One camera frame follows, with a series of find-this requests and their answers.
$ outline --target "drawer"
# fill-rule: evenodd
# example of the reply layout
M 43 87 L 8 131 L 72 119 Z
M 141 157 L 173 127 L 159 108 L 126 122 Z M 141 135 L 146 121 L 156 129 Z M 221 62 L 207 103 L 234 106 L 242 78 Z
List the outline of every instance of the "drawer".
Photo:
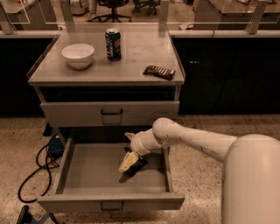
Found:
M 175 118 L 179 101 L 42 102 L 41 108 L 52 127 L 152 125 Z
M 148 164 L 125 178 L 118 171 L 125 146 L 68 138 L 54 193 L 38 203 L 48 213 L 180 209 L 185 197 L 173 191 L 168 149 L 147 155 Z

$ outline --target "speckled floor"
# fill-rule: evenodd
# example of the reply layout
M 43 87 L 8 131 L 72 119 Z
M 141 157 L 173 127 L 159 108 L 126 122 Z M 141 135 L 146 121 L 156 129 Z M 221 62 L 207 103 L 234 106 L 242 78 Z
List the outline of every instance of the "speckled floor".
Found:
M 180 115 L 176 121 L 195 129 L 234 136 L 260 133 L 280 140 L 280 115 Z M 25 205 L 18 199 L 18 188 L 37 169 L 36 155 L 49 140 L 43 136 L 45 126 L 45 118 L 0 118 L 0 223 L 16 223 Z M 171 147 L 170 162 L 174 191 L 185 195 L 185 202 L 178 211 L 54 215 L 58 223 L 221 223 L 222 164 L 181 143 Z M 41 171 L 24 187 L 23 198 L 38 197 L 46 185 L 47 174 Z M 29 207 L 36 221 L 46 214 L 37 202 Z

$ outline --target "soda can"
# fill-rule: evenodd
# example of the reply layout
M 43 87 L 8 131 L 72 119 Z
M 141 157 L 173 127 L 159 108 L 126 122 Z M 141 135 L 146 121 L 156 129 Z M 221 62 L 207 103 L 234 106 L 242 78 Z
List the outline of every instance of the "soda can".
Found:
M 117 29 L 108 29 L 105 33 L 107 57 L 110 60 L 120 60 L 121 54 L 121 33 Z

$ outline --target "white bowl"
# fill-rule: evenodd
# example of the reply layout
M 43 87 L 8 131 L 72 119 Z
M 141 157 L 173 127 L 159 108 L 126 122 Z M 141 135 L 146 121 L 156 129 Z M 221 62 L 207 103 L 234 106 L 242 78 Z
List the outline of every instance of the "white bowl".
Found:
M 95 49 L 87 44 L 69 45 L 62 50 L 66 62 L 76 69 L 88 67 L 94 60 Z

